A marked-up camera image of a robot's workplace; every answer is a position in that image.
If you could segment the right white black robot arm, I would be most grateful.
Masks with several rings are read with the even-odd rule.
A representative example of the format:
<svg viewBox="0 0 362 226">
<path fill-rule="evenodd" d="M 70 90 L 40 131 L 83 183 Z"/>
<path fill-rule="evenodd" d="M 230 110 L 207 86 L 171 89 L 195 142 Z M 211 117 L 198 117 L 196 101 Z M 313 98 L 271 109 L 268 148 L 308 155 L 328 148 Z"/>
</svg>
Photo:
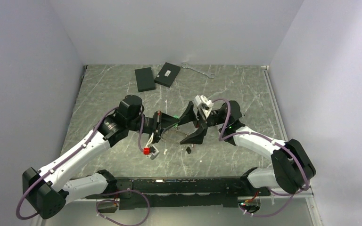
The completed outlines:
<svg viewBox="0 0 362 226">
<path fill-rule="evenodd" d="M 307 191 L 316 169 L 296 139 L 284 141 L 254 131 L 240 121 L 243 113 L 238 102 L 225 101 L 214 110 L 212 101 L 190 101 L 178 125 L 192 122 L 196 131 L 181 144 L 203 143 L 209 127 L 217 127 L 219 141 L 247 148 L 271 161 L 267 168 L 252 168 L 242 176 L 241 190 L 253 195 L 262 187 L 279 187 L 287 195 Z"/>
</svg>

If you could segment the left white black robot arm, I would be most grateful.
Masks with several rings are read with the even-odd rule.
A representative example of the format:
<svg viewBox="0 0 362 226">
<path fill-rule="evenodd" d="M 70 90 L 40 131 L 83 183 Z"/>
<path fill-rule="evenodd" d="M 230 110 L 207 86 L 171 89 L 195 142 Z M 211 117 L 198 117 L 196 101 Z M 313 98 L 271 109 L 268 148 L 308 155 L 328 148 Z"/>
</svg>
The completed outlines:
<svg viewBox="0 0 362 226">
<path fill-rule="evenodd" d="M 81 179 L 72 180 L 71 177 L 97 155 L 126 138 L 130 131 L 147 133 L 156 143 L 165 131 L 180 122 L 160 111 L 151 118 L 145 117 L 143 112 L 142 99 L 127 95 L 65 154 L 40 169 L 30 167 L 25 170 L 22 174 L 23 195 L 16 207 L 17 218 L 26 220 L 40 216 L 49 219 L 76 199 L 93 194 L 112 197 L 117 190 L 117 180 L 107 170 Z"/>
</svg>

